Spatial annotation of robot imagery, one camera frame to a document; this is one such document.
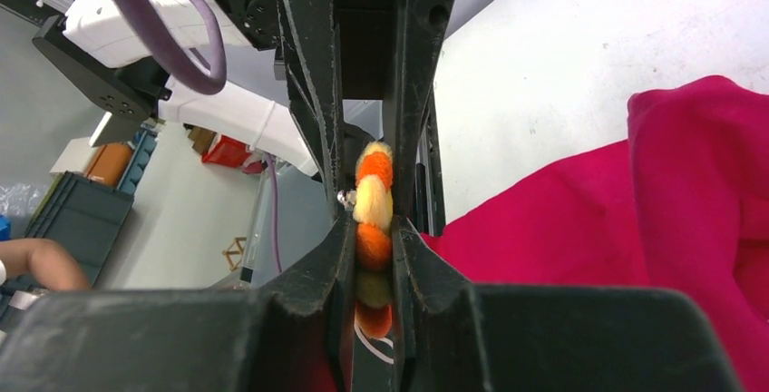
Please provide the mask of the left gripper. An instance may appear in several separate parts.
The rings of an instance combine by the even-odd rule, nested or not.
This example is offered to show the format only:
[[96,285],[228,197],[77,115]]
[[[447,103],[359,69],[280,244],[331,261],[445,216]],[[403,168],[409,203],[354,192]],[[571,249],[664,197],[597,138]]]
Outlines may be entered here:
[[346,187],[342,99],[384,99],[394,214],[411,213],[423,118],[454,0],[214,0],[259,50],[283,52],[290,109],[332,220]]

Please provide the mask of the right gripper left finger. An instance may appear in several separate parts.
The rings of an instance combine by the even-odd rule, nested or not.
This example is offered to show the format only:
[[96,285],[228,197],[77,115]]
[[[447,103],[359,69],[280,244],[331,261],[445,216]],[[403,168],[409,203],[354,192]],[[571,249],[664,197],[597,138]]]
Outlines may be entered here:
[[4,391],[347,391],[355,225],[256,289],[57,292],[1,347]]

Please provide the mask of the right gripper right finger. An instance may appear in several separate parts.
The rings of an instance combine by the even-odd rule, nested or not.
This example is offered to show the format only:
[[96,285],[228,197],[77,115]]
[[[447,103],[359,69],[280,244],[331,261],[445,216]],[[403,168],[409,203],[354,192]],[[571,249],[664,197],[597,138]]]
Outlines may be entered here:
[[704,313],[661,289],[475,284],[395,217],[397,391],[738,391]]

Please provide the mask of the orange yellow pompom brooch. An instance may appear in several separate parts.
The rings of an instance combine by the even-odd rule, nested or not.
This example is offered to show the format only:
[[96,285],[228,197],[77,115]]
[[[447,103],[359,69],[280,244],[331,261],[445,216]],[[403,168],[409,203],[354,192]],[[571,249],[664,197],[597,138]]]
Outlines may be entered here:
[[391,283],[394,205],[391,188],[394,156],[384,142],[370,142],[355,164],[355,187],[340,191],[337,200],[355,222],[355,323],[364,347],[388,365],[394,358],[377,349],[376,341],[394,347],[387,337],[393,323]]

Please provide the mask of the red t-shirt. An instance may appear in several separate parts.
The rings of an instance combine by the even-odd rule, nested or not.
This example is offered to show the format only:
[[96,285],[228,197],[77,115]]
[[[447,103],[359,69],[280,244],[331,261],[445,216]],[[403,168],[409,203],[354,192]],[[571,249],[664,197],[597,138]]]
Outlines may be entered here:
[[426,245],[474,281],[676,289],[768,388],[768,98],[724,76],[633,95],[628,137],[554,162]]

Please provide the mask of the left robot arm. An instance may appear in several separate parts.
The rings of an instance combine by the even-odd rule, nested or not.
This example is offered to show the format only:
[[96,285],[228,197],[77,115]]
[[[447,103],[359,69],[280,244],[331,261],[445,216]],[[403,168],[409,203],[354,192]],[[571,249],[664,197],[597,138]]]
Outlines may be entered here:
[[141,123],[178,96],[227,81],[225,45],[272,50],[289,110],[333,213],[348,187],[342,105],[383,104],[394,151],[394,211],[411,212],[418,142],[454,0],[73,0],[33,43],[93,104]]

